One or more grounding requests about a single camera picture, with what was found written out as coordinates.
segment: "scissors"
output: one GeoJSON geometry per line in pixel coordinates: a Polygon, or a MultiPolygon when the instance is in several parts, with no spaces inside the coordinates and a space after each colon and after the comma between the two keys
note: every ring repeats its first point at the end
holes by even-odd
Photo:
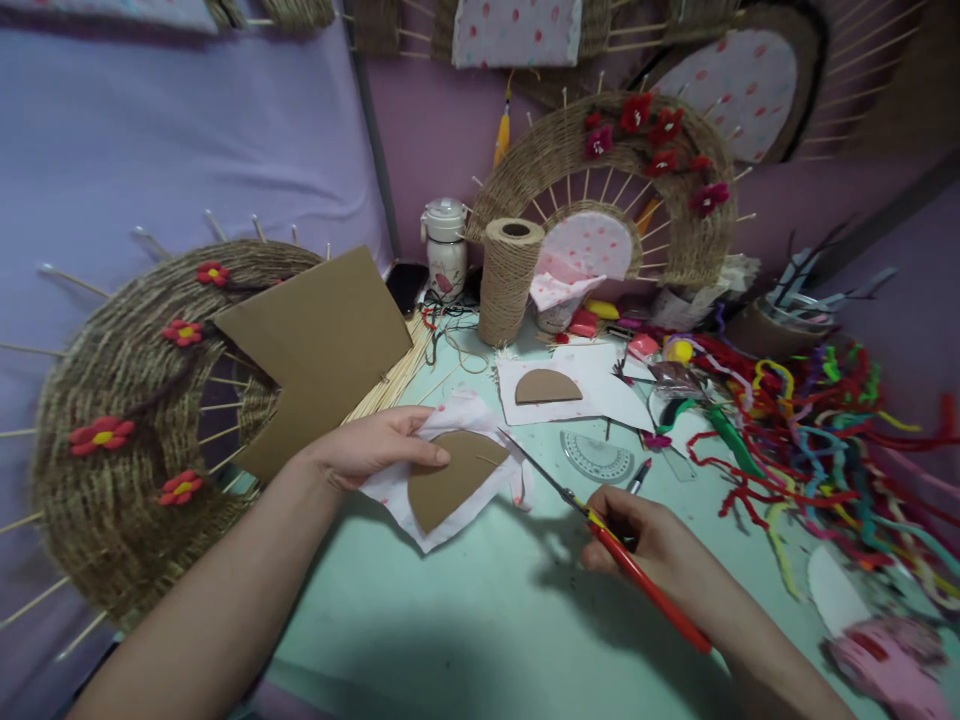
{"type": "Polygon", "coordinates": [[[547,479],[547,482],[553,486],[553,489],[560,494],[561,499],[583,515],[587,521],[587,529],[589,529],[591,534],[607,549],[607,552],[613,556],[613,559],[617,565],[620,566],[620,569],[626,573],[627,577],[629,577],[634,584],[647,594],[647,597],[657,606],[657,609],[666,615],[667,620],[673,623],[673,626],[696,648],[697,652],[703,654],[709,653],[713,649],[713,646],[710,644],[706,635],[700,632],[690,619],[683,614],[680,608],[674,605],[673,602],[664,595],[663,591],[654,585],[650,577],[637,565],[637,561],[633,559],[633,556],[624,546],[623,541],[607,527],[603,518],[597,515],[593,508],[580,502],[570,488],[565,488],[554,480],[553,476],[548,473],[510,433],[503,428],[500,429],[500,432],[510,438],[510,441],[519,448],[520,452],[533,463],[533,466],[547,479]]]}

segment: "left hand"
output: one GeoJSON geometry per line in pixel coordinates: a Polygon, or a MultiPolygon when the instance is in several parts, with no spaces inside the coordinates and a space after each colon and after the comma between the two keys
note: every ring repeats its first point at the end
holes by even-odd
{"type": "Polygon", "coordinates": [[[429,407],[405,406],[359,418],[315,440],[298,457],[333,470],[331,480],[340,490],[356,490],[398,462],[442,467],[450,462],[450,453],[413,437],[432,412],[429,407]]]}

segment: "white thermos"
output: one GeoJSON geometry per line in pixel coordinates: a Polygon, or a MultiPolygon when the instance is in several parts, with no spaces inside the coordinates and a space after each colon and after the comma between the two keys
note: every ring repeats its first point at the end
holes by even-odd
{"type": "Polygon", "coordinates": [[[459,200],[440,198],[427,203],[420,216],[420,240],[427,243],[430,290],[441,302],[452,302],[463,292],[467,277],[467,243],[463,226],[467,208],[459,200]]]}

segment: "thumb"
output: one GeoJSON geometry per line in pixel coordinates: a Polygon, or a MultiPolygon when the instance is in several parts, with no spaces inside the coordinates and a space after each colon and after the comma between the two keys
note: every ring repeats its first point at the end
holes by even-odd
{"type": "Polygon", "coordinates": [[[450,462],[450,453],[420,438],[398,437],[390,444],[390,461],[443,467],[450,462]]]}

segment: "cardboard piece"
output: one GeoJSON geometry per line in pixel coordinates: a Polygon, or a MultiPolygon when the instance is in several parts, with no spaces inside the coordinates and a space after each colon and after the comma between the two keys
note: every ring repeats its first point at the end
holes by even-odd
{"type": "Polygon", "coordinates": [[[410,508],[417,525],[427,534],[473,495],[510,457],[510,451],[502,445],[469,430],[444,433],[432,442],[450,453],[450,464],[443,468],[413,465],[407,484],[410,508]]]}
{"type": "Polygon", "coordinates": [[[281,387],[276,415],[234,460],[264,481],[343,422],[413,347],[365,246],[220,313],[214,322],[281,387]]]}
{"type": "Polygon", "coordinates": [[[517,405],[583,400],[583,393],[577,384],[563,373],[539,368],[520,378],[516,400],[517,405]]]}

